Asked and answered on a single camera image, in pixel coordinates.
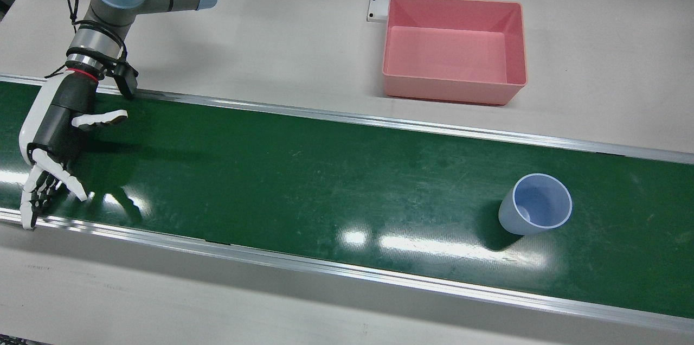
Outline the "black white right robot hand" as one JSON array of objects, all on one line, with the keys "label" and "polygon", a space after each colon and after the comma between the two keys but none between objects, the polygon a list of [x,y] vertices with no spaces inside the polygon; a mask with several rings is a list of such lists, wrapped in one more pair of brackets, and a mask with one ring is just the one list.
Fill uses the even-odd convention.
[{"label": "black white right robot hand", "polygon": [[19,148],[31,169],[22,188],[21,224],[33,229],[60,187],[79,199],[88,194],[69,171],[87,139],[87,132],[128,118],[126,110],[95,113],[98,80],[70,69],[41,86],[19,134]]}]

